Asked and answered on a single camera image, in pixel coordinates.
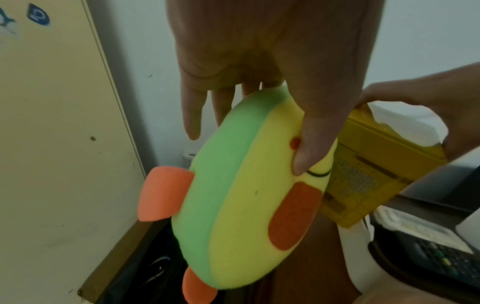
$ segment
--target yellow box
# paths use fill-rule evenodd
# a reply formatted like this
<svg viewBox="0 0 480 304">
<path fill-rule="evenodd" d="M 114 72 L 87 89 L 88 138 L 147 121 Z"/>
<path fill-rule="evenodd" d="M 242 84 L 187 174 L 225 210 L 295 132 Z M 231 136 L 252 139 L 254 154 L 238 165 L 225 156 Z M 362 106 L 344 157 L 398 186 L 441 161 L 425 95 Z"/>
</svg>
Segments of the yellow box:
<svg viewBox="0 0 480 304">
<path fill-rule="evenodd" d="M 368 106 L 355 109 L 338 136 L 321 211 L 348 228 L 412 182 L 446 164 L 440 144 L 422 147 L 375 122 Z"/>
</svg>

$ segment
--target beige door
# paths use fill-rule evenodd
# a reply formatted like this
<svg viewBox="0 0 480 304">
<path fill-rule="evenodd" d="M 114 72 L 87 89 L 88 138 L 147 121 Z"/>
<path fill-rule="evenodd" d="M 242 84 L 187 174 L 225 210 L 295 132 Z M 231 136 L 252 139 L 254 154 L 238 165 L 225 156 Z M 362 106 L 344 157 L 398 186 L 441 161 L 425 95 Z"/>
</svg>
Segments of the beige door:
<svg viewBox="0 0 480 304">
<path fill-rule="evenodd" d="M 0 2 L 0 303 L 74 303 L 144 175 L 86 5 L 34 4 Z"/>
</svg>

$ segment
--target hand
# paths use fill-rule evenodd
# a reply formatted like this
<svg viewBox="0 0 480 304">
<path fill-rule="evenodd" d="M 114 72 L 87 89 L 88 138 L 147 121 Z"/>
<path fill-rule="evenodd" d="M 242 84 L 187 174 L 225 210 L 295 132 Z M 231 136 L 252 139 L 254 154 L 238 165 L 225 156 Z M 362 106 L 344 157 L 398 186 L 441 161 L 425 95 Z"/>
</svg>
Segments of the hand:
<svg viewBox="0 0 480 304">
<path fill-rule="evenodd" d="M 279 86 L 305 111 L 299 175 L 329 151 L 361 92 L 383 0 L 167 0 L 185 130 L 200 136 L 211 91 L 216 121 L 244 95 Z"/>
<path fill-rule="evenodd" d="M 434 111 L 448 128 L 443 142 L 452 161 L 480 146 L 480 63 L 416 79 L 371 84 L 358 105 L 403 101 Z"/>
</svg>

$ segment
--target electrical outlet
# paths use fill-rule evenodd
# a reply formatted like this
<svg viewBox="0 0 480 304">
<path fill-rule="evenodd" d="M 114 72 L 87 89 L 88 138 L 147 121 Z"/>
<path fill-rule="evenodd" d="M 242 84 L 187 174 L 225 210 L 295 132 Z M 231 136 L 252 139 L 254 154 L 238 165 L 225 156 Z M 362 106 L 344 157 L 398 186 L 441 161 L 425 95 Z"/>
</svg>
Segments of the electrical outlet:
<svg viewBox="0 0 480 304">
<path fill-rule="evenodd" d="M 192 165 L 192 161 L 194 160 L 195 156 L 197 154 L 194 153 L 194 152 L 189 152 L 189 151 L 185 151 L 183 153 L 183 159 L 186 161 L 186 164 L 187 164 L 187 168 L 190 168 L 190 166 Z"/>
</svg>

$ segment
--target smiling mouth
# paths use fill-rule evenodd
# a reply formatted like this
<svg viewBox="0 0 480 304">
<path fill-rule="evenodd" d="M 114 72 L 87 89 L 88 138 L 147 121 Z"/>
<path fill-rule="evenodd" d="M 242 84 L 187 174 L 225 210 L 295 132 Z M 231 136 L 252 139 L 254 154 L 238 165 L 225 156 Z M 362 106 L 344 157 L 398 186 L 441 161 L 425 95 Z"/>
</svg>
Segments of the smiling mouth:
<svg viewBox="0 0 480 304">
<path fill-rule="evenodd" d="M 320 173 L 320 174 L 318 174 L 318 173 L 313 173 L 313 172 L 311 172 L 310 170 L 307 170 L 306 172 L 307 172 L 308 174 L 310 174 L 311 176 L 313 176 L 313 177 L 326 177 L 326 176 L 328 176 L 328 175 L 330 174 L 331 170 L 329 170 L 327 173 Z"/>
</svg>

